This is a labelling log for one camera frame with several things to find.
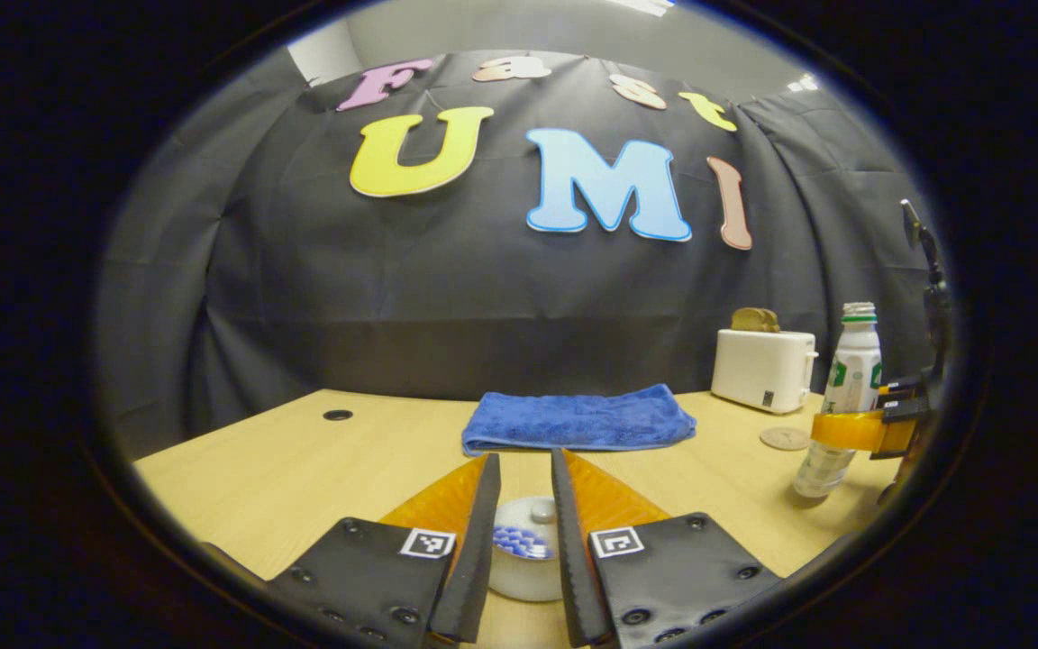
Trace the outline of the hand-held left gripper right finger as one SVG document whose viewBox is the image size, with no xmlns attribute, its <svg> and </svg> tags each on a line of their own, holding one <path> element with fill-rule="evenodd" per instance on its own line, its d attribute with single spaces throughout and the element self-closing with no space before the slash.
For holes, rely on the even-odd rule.
<svg viewBox="0 0 1038 649">
<path fill-rule="evenodd" d="M 713 631 L 782 579 L 708 514 L 671 515 L 568 449 L 551 452 L 569 641 L 650 648 Z"/>
</svg>

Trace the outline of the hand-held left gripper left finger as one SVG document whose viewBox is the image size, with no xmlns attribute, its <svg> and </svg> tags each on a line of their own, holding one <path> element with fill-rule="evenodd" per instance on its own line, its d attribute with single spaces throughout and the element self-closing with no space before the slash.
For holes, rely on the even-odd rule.
<svg viewBox="0 0 1038 649">
<path fill-rule="evenodd" d="M 378 521 L 342 518 L 268 593 L 348 646 L 474 644 L 499 493 L 501 462 L 486 453 Z"/>
</svg>

